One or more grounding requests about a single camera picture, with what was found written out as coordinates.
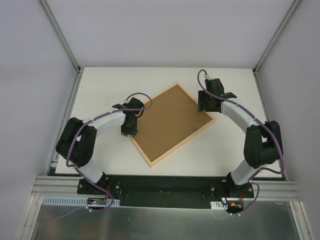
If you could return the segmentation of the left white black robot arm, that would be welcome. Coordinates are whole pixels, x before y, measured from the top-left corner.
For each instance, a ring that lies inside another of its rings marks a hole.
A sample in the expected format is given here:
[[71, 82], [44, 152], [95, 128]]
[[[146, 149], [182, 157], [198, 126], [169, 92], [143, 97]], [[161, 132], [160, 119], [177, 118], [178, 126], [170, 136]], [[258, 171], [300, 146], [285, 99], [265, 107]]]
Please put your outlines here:
[[120, 127], [120, 133], [125, 137], [135, 136], [138, 133], [138, 118], [143, 115], [144, 109], [145, 105], [132, 97], [90, 120], [72, 117], [66, 123], [55, 150], [66, 159], [68, 167], [75, 168], [89, 179], [88, 188], [94, 194], [102, 194], [106, 188], [102, 180], [104, 172], [93, 160], [96, 138], [115, 127]]

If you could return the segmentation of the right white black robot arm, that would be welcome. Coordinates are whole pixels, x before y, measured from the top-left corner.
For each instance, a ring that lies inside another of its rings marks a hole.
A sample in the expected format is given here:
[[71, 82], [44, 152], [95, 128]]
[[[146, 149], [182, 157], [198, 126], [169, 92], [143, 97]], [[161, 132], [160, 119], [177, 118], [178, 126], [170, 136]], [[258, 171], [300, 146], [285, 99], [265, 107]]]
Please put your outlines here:
[[205, 77], [205, 87], [198, 91], [198, 111], [217, 112], [230, 118], [245, 134], [244, 159], [226, 176], [224, 192], [237, 197], [252, 178], [283, 156], [280, 125], [276, 121], [261, 122], [237, 96], [225, 92], [219, 78]]

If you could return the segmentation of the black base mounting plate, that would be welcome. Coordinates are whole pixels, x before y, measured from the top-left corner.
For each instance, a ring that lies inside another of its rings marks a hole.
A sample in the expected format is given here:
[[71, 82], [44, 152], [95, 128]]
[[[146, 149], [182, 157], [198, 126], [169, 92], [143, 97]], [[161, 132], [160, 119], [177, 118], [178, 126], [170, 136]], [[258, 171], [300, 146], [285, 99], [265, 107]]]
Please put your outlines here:
[[122, 207], [209, 209], [212, 202], [253, 199], [251, 183], [236, 186], [225, 176], [106, 175], [92, 186], [78, 182], [79, 195], [98, 196], [109, 191]]

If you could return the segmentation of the aluminium front rail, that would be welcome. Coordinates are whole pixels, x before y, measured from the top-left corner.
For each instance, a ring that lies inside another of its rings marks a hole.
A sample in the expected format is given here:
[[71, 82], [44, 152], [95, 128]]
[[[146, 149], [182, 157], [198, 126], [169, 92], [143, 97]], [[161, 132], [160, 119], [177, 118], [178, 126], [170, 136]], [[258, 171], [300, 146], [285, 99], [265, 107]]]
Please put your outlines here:
[[76, 196], [78, 176], [38, 176], [33, 185], [32, 196]]

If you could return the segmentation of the right aluminium corner post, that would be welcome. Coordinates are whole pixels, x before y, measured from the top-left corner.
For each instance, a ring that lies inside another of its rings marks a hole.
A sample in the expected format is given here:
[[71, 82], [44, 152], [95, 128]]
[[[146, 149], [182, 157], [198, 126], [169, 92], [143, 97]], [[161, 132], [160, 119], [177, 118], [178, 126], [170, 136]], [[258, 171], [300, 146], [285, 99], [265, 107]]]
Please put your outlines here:
[[266, 48], [264, 49], [262, 55], [259, 58], [257, 64], [252, 69], [254, 76], [256, 76], [258, 74], [259, 70], [263, 66], [267, 57], [269, 56], [269, 54], [271, 53], [271, 51], [275, 47], [278, 39], [281, 37], [282, 33], [286, 29], [288, 23], [290, 22], [290, 20], [292, 19], [293, 15], [295, 14], [295, 12], [297, 11], [298, 7], [301, 5], [302, 2], [303, 2], [302, 0], [293, 0], [291, 2], [288, 10], [286, 11], [284, 17], [280, 21], [280, 23], [279, 23], [278, 27], [276, 28], [274, 34], [272, 35], [271, 39], [269, 40]]

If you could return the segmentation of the aluminium corner post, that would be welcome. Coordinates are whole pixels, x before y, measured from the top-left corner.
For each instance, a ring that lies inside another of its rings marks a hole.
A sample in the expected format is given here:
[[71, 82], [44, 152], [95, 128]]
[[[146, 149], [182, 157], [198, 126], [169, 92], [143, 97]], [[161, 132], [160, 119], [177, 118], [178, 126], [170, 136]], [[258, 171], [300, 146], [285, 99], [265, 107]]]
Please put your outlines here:
[[267, 57], [269, 56], [269, 54], [271, 53], [271, 51], [275, 47], [278, 39], [281, 37], [282, 33], [286, 29], [288, 23], [290, 22], [290, 20], [292, 19], [293, 15], [295, 14], [295, 12], [297, 11], [298, 7], [301, 5], [302, 2], [303, 2], [302, 0], [293, 0], [291, 2], [288, 10], [286, 11], [284, 17], [280, 21], [280, 23], [279, 23], [278, 27], [276, 28], [274, 34], [272, 35], [271, 39], [269, 40], [266, 48], [264, 49], [262, 55], [259, 58], [257, 64], [252, 69], [254, 76], [256, 76], [258, 74], [259, 70], [263, 66]]
[[47, 0], [38, 0], [37, 1], [41, 7], [41, 9], [43, 10], [54, 34], [56, 35], [63, 51], [65, 52], [68, 60], [70, 61], [71, 65], [73, 66], [74, 70], [79, 73], [81, 70], [81, 66], [79, 65], [78, 61], [75, 58], [75, 55], [48, 3]]

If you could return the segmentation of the left aluminium corner post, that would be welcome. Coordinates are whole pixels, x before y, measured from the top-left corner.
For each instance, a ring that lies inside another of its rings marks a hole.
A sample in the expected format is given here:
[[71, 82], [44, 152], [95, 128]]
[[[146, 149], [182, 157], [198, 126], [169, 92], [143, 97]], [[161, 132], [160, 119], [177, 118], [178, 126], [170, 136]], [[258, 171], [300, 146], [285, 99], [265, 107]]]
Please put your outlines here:
[[63, 51], [65, 52], [68, 60], [70, 61], [71, 65], [73, 66], [74, 70], [79, 73], [81, 70], [81, 66], [79, 65], [78, 61], [75, 58], [75, 55], [48, 3], [47, 0], [38, 0], [37, 1], [41, 7], [41, 9], [43, 10], [54, 34], [56, 35]]

